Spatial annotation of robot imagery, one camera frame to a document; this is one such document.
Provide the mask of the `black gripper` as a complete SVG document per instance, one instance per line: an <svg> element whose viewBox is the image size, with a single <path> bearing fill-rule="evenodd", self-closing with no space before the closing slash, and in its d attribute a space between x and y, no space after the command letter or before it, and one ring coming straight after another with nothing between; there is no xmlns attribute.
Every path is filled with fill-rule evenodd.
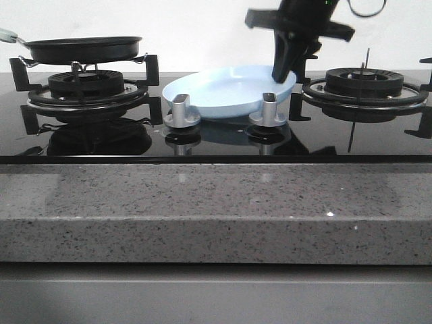
<svg viewBox="0 0 432 324"><path fill-rule="evenodd" d="M245 23L249 28L274 30L275 54L272 78L284 83L289 72L301 80L306 60L321 48L319 36L350 41L355 30L331 21L337 1L282 1L277 10L249 9Z"/></svg>

